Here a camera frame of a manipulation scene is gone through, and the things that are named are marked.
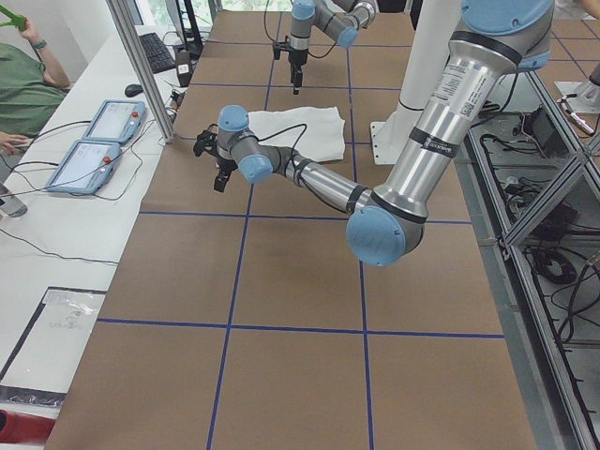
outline red object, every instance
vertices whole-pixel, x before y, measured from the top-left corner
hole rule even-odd
[[[54,427],[54,419],[0,410],[0,443],[43,445]]]

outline blue joint cap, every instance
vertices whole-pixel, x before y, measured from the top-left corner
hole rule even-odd
[[[489,36],[512,35],[554,8],[554,0],[462,0],[462,20]]]
[[[406,250],[404,230],[394,216],[378,206],[365,206],[351,215],[346,239],[354,255],[371,265],[394,263]]]
[[[265,155],[248,155],[237,165],[244,178],[255,185],[266,180],[273,173],[271,160]]]
[[[239,105],[228,105],[218,115],[218,128],[223,131],[236,132],[248,128],[248,111]]]
[[[531,70],[537,70],[542,68],[548,63],[550,58],[550,51],[530,56],[529,58],[521,59],[520,64],[517,67],[517,72],[528,72]]]
[[[294,0],[292,17],[297,21],[306,21],[315,15],[315,2],[313,0]]]
[[[348,28],[344,28],[337,37],[337,45],[348,50],[354,44],[357,37],[358,31],[349,26]]]

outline person's hand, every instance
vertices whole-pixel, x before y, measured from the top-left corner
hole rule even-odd
[[[29,141],[27,136],[21,134],[8,134],[0,131],[0,150],[7,155],[14,155],[17,149],[14,145],[26,145]]]
[[[41,41],[41,36],[39,35],[36,25],[29,19],[25,19],[25,26],[26,28],[19,32],[21,33],[21,36],[27,39],[31,45],[39,43]]]

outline window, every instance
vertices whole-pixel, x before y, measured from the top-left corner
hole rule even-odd
[[[212,19],[208,2],[215,0],[192,0],[195,9],[198,26],[210,27]],[[138,10],[142,15],[143,23],[146,25],[169,25],[171,18],[165,6],[165,0],[136,0]],[[292,9],[291,0],[221,0],[223,9],[230,11],[264,11],[266,4],[269,11],[289,11]]]

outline transparent sheet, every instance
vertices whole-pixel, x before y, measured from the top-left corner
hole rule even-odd
[[[0,401],[59,407],[105,292],[50,287],[0,371]]]

